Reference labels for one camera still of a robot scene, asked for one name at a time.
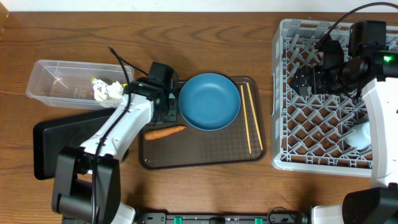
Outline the white tissue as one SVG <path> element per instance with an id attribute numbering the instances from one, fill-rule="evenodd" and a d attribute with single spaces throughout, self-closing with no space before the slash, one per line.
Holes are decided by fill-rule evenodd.
<path id="1" fill-rule="evenodd" d="M 93 96 L 96 101 L 116 101 L 123 96 L 124 87 L 113 84 L 110 86 L 93 86 Z"/>

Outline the yellow snack wrapper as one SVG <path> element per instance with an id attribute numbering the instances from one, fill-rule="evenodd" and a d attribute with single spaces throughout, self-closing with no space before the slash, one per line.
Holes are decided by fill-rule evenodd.
<path id="1" fill-rule="evenodd" d="M 126 83 L 120 83 L 119 81 L 112 81 L 112 80 L 109 80 L 109 79 L 105 79 L 105 80 L 102 80 L 102 79 L 97 79 L 97 78 L 91 78 L 91 83 L 92 83 L 92 85 L 93 86 L 97 86 L 97 87 L 100 87 L 100 86 L 110 86 L 110 85 L 113 85 L 113 84 L 118 84 L 118 85 L 120 85 L 120 86 L 122 86 L 122 87 L 125 87 L 127 84 Z"/>

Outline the pink plastic cup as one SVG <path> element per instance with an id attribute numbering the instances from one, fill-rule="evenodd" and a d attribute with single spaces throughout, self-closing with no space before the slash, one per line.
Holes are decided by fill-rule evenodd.
<path id="1" fill-rule="evenodd" d="M 347 143 L 358 150 L 363 150 L 371 145 L 371 131 L 369 121 L 349 128 L 346 137 Z"/>

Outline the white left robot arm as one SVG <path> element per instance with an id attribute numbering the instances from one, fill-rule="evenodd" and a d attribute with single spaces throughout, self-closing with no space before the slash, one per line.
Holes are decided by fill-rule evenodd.
<path id="1" fill-rule="evenodd" d="M 52 210 L 62 215 L 63 223 L 134 222 L 136 210 L 121 201 L 120 163 L 141 129 L 169 114 L 177 87 L 173 80 L 131 82 L 92 137 L 60 151 Z"/>

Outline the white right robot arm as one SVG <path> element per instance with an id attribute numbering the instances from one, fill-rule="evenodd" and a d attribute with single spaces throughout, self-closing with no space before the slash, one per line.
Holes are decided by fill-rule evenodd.
<path id="1" fill-rule="evenodd" d="M 356 91 L 365 102 L 373 150 L 371 187 L 346 195 L 343 203 L 316 206 L 312 223 L 397 223 L 397 53 L 385 45 L 349 47 L 344 60 L 336 41 L 323 48 L 320 66 L 298 69 L 290 87 L 300 96 Z"/>

